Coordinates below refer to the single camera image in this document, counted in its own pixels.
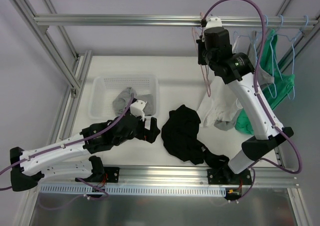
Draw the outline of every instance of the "green cloth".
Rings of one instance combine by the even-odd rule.
[[[274,54],[276,54],[277,40],[278,40],[278,36],[275,30],[273,29],[270,32],[269,37],[267,38],[264,44],[263,54],[260,62],[261,68],[266,72],[268,72],[270,75],[272,75],[272,69],[274,68],[273,76],[274,76],[274,84],[276,87],[276,92],[275,92],[274,85],[269,86],[271,94],[268,87],[262,90],[272,110],[274,110],[286,98],[287,94],[290,94],[290,92],[292,91],[295,85],[294,84],[295,75],[294,74],[284,75],[280,73],[276,65],[277,58],[272,57],[272,49]],[[254,134],[254,130],[249,121],[249,118],[243,109],[236,120],[235,129],[241,133],[245,133],[249,135]]]

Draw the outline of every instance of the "black cloth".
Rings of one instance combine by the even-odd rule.
[[[205,161],[209,167],[219,169],[229,162],[229,158],[211,153],[202,142],[197,140],[200,123],[197,112],[185,105],[170,111],[169,120],[161,130],[163,146],[169,154],[184,162],[190,160],[198,165]]]

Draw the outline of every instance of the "white cloth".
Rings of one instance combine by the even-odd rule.
[[[215,76],[210,85],[211,97],[204,95],[197,110],[201,120],[200,127],[207,128],[219,121],[231,121],[237,111],[242,109],[240,102],[221,77]]]

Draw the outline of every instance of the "white tabletop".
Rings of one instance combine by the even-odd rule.
[[[89,118],[89,98],[94,79],[109,74],[152,74],[158,78],[160,99],[157,124],[160,130],[169,119],[169,111],[176,110],[183,104],[197,110],[206,93],[196,57],[94,56],[72,134],[80,132],[93,123],[101,122],[101,120]],[[241,143],[250,137],[234,128],[222,131],[211,126],[200,128],[197,139],[204,143],[213,154],[223,154],[231,159],[241,150]],[[101,157],[104,164],[108,165],[193,166],[189,161],[183,162],[170,155],[163,146],[161,135],[153,144],[133,139],[97,155]],[[269,152],[265,158],[277,161],[274,151]],[[257,163],[256,167],[272,167],[272,165],[262,161]]]

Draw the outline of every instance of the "white plastic basket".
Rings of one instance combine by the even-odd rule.
[[[93,120],[113,120],[116,117],[112,103],[127,87],[135,89],[137,95],[153,96],[152,116],[159,112],[159,83],[154,75],[108,75],[96,77],[91,90],[88,114]]]

